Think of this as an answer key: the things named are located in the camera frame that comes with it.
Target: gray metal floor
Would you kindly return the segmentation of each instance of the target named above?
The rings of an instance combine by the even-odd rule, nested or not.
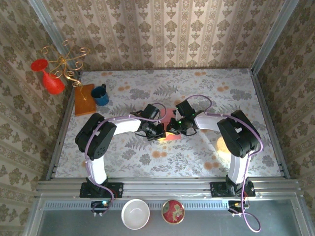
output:
[[[299,236],[290,200],[252,201],[250,210],[261,222],[259,236]],[[232,217],[226,210],[187,210],[183,222],[169,225],[160,210],[150,212],[148,224],[137,231],[129,230],[121,221],[121,211],[112,210],[93,217],[86,210],[47,210],[42,217],[38,236],[251,236],[243,218]],[[257,224],[248,218],[253,228]]]

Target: red vase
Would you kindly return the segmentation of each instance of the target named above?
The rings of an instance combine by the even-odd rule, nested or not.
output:
[[[44,72],[43,83],[44,87],[50,94],[56,95],[64,90],[64,84],[60,78],[57,78],[55,74],[49,74],[45,71],[48,66],[48,61],[46,59],[38,59],[31,64],[31,69],[33,71]]]

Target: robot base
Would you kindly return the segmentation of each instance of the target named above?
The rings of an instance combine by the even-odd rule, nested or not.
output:
[[[228,176],[226,176],[225,182],[211,182],[211,196],[212,198],[222,198],[222,197],[240,197],[242,193],[242,184],[233,183]],[[255,197],[254,184],[247,178],[245,180],[244,192],[248,197]]]
[[[87,182],[82,183],[81,185],[80,198],[111,198],[111,195],[108,191],[95,186],[88,178],[86,178],[86,180]],[[123,197],[123,183],[109,183],[107,179],[102,185],[112,190],[115,198]]]

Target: white bowl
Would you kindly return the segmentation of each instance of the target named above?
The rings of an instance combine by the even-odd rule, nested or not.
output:
[[[140,199],[127,202],[122,210],[122,221],[131,230],[139,230],[145,226],[150,217],[148,205]]]

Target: red object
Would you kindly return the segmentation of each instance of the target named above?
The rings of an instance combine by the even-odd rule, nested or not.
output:
[[[177,200],[169,200],[163,205],[162,216],[167,223],[179,224],[185,216],[184,206]]]
[[[46,59],[38,59],[31,64],[31,69],[44,72],[43,83],[47,91],[53,95],[59,94],[64,90],[64,84],[55,74],[49,74],[45,71],[47,66],[48,61]]]

